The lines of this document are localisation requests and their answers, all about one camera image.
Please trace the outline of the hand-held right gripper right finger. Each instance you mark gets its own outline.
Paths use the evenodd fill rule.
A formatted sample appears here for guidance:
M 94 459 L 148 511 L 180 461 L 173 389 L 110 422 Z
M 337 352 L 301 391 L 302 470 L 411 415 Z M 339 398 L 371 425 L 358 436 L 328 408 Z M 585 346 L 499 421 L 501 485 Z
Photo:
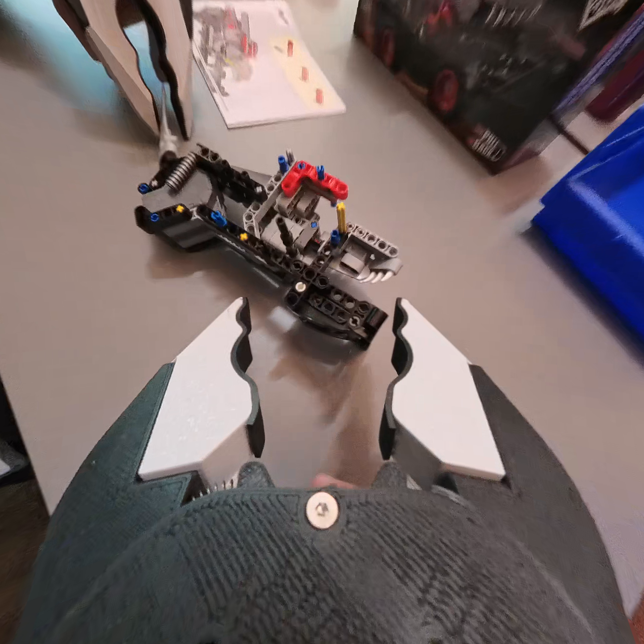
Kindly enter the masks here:
M 385 461 L 419 489 L 454 476 L 494 484 L 505 467 L 469 359 L 406 298 L 397 298 L 379 432 Z

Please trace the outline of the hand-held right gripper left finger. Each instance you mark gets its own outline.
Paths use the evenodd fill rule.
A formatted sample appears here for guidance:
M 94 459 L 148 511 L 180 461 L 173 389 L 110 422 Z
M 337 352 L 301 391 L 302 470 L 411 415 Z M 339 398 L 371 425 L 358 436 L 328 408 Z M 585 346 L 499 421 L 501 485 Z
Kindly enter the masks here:
M 175 358 L 138 475 L 156 480 L 196 472 L 237 482 L 262 455 L 265 434 L 253 360 L 249 301 L 239 297 Z

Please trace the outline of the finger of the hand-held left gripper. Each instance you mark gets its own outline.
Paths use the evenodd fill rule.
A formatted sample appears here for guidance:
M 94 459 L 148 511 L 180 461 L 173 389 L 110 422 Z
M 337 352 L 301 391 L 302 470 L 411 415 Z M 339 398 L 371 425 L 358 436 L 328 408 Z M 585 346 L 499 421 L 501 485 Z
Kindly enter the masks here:
M 169 101 L 181 137 L 193 132 L 193 2 L 144 1 L 151 60 L 158 78 L 169 90 Z
M 139 57 L 125 36 L 116 1 L 81 1 L 88 21 L 86 35 L 106 71 L 154 135 L 159 132 L 155 101 L 141 77 Z

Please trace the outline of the toy truck chassis model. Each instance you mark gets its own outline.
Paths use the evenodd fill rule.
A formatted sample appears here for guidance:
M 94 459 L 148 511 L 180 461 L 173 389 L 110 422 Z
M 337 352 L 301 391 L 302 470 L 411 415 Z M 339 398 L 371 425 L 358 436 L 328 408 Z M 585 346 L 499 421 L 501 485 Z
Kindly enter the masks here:
M 362 284 L 396 276 L 398 246 L 346 219 L 348 185 L 322 165 L 278 157 L 261 183 L 201 144 L 162 153 L 157 173 L 137 188 L 135 221 L 144 232 L 191 253 L 217 243 L 273 275 L 300 321 L 365 350 L 387 314 L 334 285 L 336 273 Z

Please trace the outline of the grey desk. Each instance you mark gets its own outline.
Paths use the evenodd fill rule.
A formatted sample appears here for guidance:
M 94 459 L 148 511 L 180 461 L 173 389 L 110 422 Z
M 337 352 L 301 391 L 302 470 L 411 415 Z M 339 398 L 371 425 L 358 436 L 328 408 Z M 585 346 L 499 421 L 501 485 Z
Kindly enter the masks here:
M 348 219 L 398 245 L 386 283 L 345 288 L 389 315 L 362 352 L 303 326 L 227 249 L 138 229 L 157 142 L 50 1 L 1 2 L 1 375 L 48 509 L 159 366 L 234 299 L 251 306 L 274 480 L 367 485 L 395 373 L 396 298 L 483 367 L 568 470 L 612 559 L 625 612 L 643 590 L 643 350 L 527 229 L 580 154 L 557 138 L 489 176 L 353 39 L 355 1 L 293 1 L 346 113 L 228 130 L 193 75 L 196 141 L 269 173 L 292 148 L 348 183 Z

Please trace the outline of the building instruction booklet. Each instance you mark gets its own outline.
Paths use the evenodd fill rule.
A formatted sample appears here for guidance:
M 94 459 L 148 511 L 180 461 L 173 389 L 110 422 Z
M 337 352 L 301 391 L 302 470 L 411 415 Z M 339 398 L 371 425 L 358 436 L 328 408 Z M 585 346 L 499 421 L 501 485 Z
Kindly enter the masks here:
M 285 1 L 194 1 L 193 55 L 229 129 L 346 111 Z

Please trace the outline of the blue plastic bin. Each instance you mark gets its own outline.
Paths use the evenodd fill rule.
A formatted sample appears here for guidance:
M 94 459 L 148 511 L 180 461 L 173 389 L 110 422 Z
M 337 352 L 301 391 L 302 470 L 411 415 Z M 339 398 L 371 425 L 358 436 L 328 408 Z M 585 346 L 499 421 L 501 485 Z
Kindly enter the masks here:
M 643 107 L 540 205 L 531 225 L 643 345 Z

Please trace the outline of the black toy set box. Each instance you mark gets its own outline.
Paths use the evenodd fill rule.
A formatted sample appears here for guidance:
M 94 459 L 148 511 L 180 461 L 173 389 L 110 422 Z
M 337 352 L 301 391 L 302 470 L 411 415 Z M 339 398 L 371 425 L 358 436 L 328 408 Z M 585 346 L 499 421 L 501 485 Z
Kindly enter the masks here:
M 541 154 L 643 44 L 643 2 L 359 1 L 354 35 L 497 175 Z

